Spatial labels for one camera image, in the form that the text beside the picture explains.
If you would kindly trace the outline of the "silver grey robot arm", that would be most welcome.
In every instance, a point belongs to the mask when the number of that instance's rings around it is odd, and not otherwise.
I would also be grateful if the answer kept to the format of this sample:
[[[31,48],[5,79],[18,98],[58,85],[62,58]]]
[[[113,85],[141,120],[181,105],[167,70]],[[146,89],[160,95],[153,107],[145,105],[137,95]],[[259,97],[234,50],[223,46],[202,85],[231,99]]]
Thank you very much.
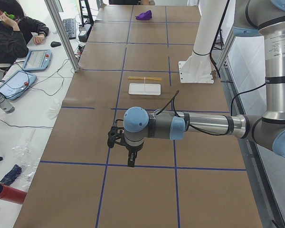
[[[234,28],[240,36],[255,29],[264,37],[266,112],[255,115],[211,115],[167,111],[147,113],[128,109],[123,118],[122,142],[133,167],[145,138],[180,140],[186,131],[248,139],[285,158],[285,0],[238,0]]]

